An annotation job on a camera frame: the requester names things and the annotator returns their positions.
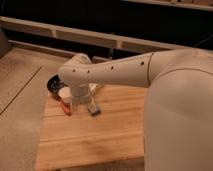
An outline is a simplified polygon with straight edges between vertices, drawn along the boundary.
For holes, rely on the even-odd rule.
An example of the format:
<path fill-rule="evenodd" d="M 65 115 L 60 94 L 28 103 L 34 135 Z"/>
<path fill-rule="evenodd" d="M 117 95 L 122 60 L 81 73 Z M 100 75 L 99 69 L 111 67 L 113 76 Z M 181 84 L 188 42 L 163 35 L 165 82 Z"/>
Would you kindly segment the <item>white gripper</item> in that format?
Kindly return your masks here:
<path fill-rule="evenodd" d="M 88 84 L 70 85 L 71 102 L 74 105 L 87 104 L 91 101 L 90 87 Z"/>

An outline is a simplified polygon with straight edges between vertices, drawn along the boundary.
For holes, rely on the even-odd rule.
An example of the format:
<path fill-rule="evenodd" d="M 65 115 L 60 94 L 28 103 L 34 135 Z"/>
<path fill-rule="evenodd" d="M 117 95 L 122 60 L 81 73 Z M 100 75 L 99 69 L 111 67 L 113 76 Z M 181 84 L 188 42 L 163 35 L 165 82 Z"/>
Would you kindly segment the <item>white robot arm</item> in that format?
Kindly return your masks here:
<path fill-rule="evenodd" d="M 76 55 L 59 69 L 75 99 L 82 84 L 146 87 L 145 171 L 213 171 L 213 53 L 178 49 L 85 64 Z"/>

